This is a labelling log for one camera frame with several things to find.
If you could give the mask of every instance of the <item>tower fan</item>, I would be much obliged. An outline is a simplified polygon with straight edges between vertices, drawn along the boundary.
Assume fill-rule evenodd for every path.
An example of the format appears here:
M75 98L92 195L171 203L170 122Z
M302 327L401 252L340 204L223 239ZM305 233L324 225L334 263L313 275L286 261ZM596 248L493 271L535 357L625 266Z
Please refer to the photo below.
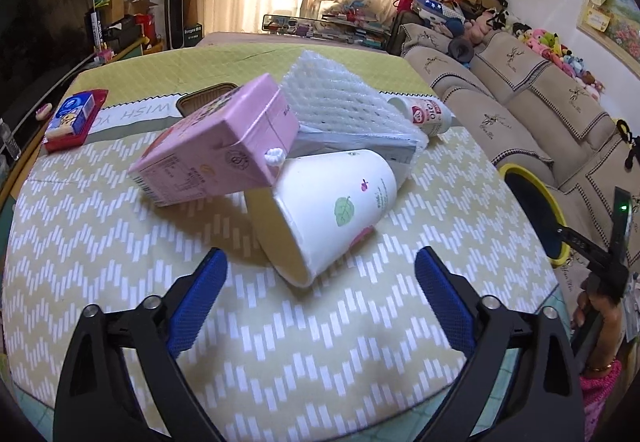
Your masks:
M164 30L169 50L184 46L182 0L164 0Z

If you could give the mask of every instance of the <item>brown tray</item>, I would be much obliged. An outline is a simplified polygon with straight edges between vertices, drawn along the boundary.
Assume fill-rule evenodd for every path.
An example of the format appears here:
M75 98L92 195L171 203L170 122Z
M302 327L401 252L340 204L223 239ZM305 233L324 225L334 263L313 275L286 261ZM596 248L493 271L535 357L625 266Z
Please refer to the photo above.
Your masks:
M219 96L224 95L237 87L238 86L232 82L216 84L215 86L210 86L209 88L183 95L175 103L175 107L178 108L178 111L183 117L186 117L194 111L199 110L205 104L209 104L212 100L217 99Z

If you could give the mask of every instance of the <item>pink box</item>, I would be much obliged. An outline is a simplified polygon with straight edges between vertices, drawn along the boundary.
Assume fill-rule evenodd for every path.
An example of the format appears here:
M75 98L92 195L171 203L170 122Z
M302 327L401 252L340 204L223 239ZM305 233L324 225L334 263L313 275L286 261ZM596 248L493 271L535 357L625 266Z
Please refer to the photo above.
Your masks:
M269 149L289 152L300 124L271 75L226 93L167 129L129 168L156 205L270 187L280 168Z

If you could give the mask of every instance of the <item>bracelet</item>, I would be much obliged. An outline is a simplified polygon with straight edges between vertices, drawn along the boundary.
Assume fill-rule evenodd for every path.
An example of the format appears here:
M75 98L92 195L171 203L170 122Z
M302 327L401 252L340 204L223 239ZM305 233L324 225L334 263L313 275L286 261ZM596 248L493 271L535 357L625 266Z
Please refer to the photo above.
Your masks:
M585 366L585 370L589 370L590 372L606 372L607 370L610 370L611 367L613 366L613 363L615 362L616 359L613 359L613 361L609 362L609 364L607 364L606 366L603 366L602 368L592 368L591 366Z

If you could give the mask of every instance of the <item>white foam mesh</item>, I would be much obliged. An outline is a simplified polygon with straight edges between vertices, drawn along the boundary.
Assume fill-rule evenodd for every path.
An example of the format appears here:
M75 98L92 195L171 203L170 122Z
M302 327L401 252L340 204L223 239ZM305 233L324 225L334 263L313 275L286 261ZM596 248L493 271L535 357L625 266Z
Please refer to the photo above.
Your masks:
M428 137L384 95L343 65L305 50L282 79L281 88L301 124L333 133L409 135L424 151Z

